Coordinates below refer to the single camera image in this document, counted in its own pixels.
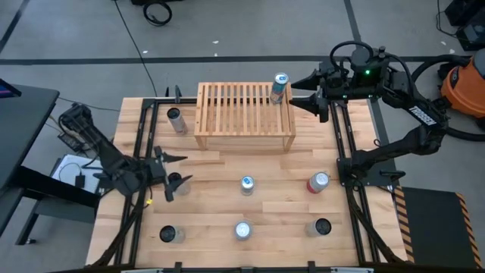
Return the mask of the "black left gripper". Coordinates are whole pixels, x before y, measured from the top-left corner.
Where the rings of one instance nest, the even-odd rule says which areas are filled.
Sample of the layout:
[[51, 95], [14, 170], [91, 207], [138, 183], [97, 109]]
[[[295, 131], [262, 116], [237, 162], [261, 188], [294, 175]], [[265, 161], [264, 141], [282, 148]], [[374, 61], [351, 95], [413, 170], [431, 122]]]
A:
[[164, 196], [167, 202], [174, 200], [174, 193], [184, 185], [192, 175], [182, 177], [181, 174], [169, 174], [167, 176], [164, 163], [173, 163], [187, 159], [187, 156], [169, 155], [160, 146], [154, 148], [156, 158], [145, 158], [146, 185], [148, 187], [163, 185]]

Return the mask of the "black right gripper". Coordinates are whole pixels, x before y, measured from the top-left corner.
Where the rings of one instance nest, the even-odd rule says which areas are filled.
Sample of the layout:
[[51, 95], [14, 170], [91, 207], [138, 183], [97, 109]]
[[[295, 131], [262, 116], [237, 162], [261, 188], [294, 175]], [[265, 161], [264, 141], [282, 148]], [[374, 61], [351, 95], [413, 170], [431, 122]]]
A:
[[315, 91], [320, 85], [322, 95], [314, 93], [308, 97], [295, 97], [289, 103], [312, 113], [314, 116], [318, 116], [321, 123], [326, 123], [329, 120], [328, 100], [343, 100], [347, 102], [350, 99], [350, 79], [348, 75], [349, 71], [345, 68], [335, 69], [332, 67], [323, 73], [314, 69], [308, 77], [292, 83], [291, 87], [293, 89]]

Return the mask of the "silver can with black lid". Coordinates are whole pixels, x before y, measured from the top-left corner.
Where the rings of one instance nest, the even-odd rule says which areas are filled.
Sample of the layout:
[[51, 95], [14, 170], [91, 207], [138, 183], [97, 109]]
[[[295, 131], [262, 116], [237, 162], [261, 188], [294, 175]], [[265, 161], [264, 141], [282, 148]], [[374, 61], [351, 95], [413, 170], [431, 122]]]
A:
[[[176, 180], [181, 180], [181, 179], [182, 179], [181, 174], [179, 174], [177, 172], [173, 172], [173, 173], [170, 173], [168, 175], [168, 180], [169, 180], [170, 183], [174, 182]], [[189, 192], [190, 192], [190, 185], [189, 185], [188, 182], [184, 182], [178, 188], [175, 189], [174, 194], [178, 195], [178, 196], [185, 196]]]
[[164, 243], [182, 243], [186, 238], [185, 230], [179, 226], [165, 225], [159, 232], [159, 238]]
[[305, 234], [308, 237], [328, 235], [331, 230], [332, 225], [326, 218], [319, 218], [305, 225]]
[[187, 133], [186, 122], [184, 121], [181, 111], [178, 108], [170, 108], [167, 111], [167, 118], [176, 133]]

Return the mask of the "blue energy drink can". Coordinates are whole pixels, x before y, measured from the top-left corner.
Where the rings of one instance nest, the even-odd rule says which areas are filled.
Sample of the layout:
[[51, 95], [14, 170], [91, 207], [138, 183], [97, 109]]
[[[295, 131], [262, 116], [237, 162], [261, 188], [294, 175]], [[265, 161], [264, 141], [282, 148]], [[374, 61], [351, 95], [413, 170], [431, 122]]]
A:
[[274, 82], [271, 87], [270, 100], [274, 104], [279, 104], [283, 100], [286, 85], [289, 82], [289, 77], [285, 73], [277, 73], [274, 77]]
[[241, 179], [241, 192], [244, 196], [252, 195], [255, 189], [255, 180], [251, 176], [244, 176]]

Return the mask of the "red and white soda can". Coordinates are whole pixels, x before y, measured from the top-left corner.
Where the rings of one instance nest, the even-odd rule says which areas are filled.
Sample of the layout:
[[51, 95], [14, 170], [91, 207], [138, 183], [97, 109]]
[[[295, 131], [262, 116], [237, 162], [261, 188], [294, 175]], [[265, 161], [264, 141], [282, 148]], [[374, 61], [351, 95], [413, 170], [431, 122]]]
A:
[[330, 176], [323, 171], [313, 174], [306, 184], [310, 193], [319, 193], [326, 189], [330, 183]]

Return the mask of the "wooden slatted shelf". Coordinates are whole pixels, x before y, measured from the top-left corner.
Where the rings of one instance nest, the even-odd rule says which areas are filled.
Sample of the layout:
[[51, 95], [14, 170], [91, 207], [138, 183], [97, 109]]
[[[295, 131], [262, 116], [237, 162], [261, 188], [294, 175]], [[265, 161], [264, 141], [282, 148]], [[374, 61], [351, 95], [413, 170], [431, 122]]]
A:
[[280, 138], [289, 151], [296, 138], [291, 86], [283, 100], [271, 101], [271, 82], [201, 82], [196, 99], [194, 137], [201, 150], [211, 137]]

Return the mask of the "white flat box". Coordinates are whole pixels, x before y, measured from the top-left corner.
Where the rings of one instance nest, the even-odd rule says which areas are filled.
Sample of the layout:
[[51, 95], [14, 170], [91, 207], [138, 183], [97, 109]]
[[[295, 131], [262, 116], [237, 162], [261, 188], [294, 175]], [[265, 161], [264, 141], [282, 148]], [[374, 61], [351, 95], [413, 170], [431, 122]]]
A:
[[77, 155], [65, 155], [58, 165], [55, 167], [52, 178], [59, 180], [65, 184], [74, 185], [75, 177], [78, 174], [86, 176], [85, 187], [82, 188], [90, 193], [101, 194], [104, 190], [101, 189], [99, 179], [94, 176], [95, 173], [102, 172], [101, 163], [95, 160], [90, 163], [92, 159]]

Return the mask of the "black power brick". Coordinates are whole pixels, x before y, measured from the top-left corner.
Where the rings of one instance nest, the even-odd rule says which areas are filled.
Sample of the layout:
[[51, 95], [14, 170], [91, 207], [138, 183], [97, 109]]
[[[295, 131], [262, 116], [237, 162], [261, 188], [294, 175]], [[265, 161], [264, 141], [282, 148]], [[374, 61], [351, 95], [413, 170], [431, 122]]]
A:
[[71, 136], [67, 133], [60, 133], [58, 139], [74, 152], [82, 152], [84, 150], [84, 144], [75, 136]]

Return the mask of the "black desk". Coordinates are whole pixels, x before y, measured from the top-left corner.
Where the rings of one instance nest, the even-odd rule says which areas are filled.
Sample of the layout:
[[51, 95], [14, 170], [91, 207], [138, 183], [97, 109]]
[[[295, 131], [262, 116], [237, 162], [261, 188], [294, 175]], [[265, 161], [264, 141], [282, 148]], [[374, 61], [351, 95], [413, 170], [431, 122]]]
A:
[[0, 237], [20, 201], [36, 201], [17, 245], [30, 242], [29, 235], [43, 199], [62, 199], [70, 204], [96, 208], [99, 196], [22, 165], [60, 95], [54, 89], [13, 85], [22, 96], [0, 99]]

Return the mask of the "black equipment case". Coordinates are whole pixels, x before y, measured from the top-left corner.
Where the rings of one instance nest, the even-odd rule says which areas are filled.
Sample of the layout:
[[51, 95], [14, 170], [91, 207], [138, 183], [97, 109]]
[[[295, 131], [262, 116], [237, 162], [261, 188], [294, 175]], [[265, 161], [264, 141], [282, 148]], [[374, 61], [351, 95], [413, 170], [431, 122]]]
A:
[[485, 23], [469, 23], [456, 33], [464, 51], [477, 51], [485, 48]]
[[465, 25], [483, 6], [485, 0], [452, 0], [445, 15], [454, 27]]

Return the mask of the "black hazard-striped floor mat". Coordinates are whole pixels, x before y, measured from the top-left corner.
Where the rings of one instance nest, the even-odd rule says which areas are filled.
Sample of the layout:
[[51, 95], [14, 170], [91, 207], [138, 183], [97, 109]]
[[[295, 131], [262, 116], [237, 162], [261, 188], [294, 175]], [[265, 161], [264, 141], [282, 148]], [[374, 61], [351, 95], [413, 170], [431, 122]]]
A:
[[397, 187], [394, 200], [408, 261], [484, 268], [462, 194]]

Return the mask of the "blue lit screen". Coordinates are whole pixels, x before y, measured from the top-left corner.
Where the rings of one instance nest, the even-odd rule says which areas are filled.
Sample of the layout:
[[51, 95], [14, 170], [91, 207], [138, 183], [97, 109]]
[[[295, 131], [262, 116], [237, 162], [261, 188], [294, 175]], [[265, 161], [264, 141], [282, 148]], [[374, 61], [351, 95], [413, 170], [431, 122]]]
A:
[[0, 99], [22, 96], [22, 92], [0, 78]]

